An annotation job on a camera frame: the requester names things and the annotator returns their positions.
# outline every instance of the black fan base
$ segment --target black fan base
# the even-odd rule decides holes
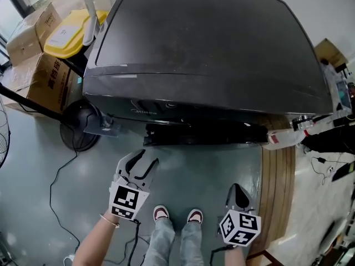
[[[63,112],[60,123],[60,136],[64,144],[71,150],[83,152],[92,148],[100,136],[85,133],[84,129],[91,116],[100,116],[100,111],[86,100],[78,100],[70,104]]]

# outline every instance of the white shoe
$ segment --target white shoe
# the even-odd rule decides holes
[[[204,219],[204,215],[200,209],[193,209],[187,217],[187,222],[197,222],[202,224],[202,220]]]
[[[157,219],[161,219],[161,218],[170,219],[169,212],[163,205],[158,205],[154,208],[153,217],[154,217],[154,222],[156,222]]]

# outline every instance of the jeans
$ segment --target jeans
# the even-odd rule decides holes
[[[171,221],[166,218],[156,220],[143,266],[168,266],[174,238],[175,231]],[[204,265],[201,240],[201,224],[187,223],[181,232],[180,260],[182,266]]]

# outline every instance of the white label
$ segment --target white label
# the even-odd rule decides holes
[[[47,44],[55,47],[64,48],[68,42],[76,35],[80,30],[76,25],[63,25],[52,35]]]

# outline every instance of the fan stand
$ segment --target fan stand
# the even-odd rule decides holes
[[[60,136],[64,144],[73,151],[86,151],[93,147],[100,138],[99,135],[84,132],[88,124],[88,119],[92,115],[100,116],[100,111],[86,100],[73,102],[61,115],[16,94],[1,83],[0,94],[40,114],[60,121]]]

